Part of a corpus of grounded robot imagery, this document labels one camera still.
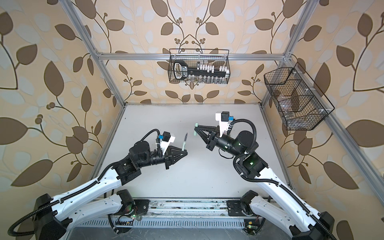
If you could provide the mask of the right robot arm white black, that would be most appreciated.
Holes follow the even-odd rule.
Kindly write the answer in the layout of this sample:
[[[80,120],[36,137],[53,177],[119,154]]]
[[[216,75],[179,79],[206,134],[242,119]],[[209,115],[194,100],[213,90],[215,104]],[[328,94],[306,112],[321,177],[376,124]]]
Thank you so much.
[[[243,214],[259,215],[293,240],[334,240],[335,219],[319,212],[294,193],[257,153],[257,129],[246,119],[229,118],[216,127],[196,125],[195,132],[214,148],[231,154],[233,167],[245,181],[257,184],[277,203],[264,200],[254,191],[243,195]]]

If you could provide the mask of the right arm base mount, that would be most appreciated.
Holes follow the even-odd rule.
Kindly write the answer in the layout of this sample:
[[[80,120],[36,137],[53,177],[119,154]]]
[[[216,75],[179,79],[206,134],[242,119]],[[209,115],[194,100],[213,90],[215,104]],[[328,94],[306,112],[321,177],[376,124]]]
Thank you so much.
[[[263,215],[255,214],[251,210],[251,207],[241,200],[228,200],[226,204],[228,215],[230,217],[264,217]]]

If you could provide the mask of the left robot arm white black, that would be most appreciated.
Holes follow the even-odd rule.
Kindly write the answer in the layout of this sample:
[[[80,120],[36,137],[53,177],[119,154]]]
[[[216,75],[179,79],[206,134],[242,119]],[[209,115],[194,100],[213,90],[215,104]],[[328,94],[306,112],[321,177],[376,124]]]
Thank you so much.
[[[59,240],[67,231],[90,219],[126,213],[135,204],[127,190],[103,200],[97,200],[97,197],[134,180],[144,167],[164,164],[168,169],[188,154],[185,148],[171,145],[175,137],[169,132],[161,134],[158,129],[151,132],[157,133],[156,150],[151,151],[149,143],[142,138],[129,149],[125,158],[109,164],[93,180],[54,197],[40,196],[34,211],[13,223],[8,235],[35,235],[37,240]]]

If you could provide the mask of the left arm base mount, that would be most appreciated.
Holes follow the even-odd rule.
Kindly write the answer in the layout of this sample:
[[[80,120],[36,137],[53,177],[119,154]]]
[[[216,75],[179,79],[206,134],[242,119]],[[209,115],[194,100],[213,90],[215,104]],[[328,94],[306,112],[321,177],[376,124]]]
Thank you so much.
[[[122,216],[141,216],[145,215],[149,210],[150,200],[148,199],[134,199],[132,201],[124,202],[122,207],[114,215]]]

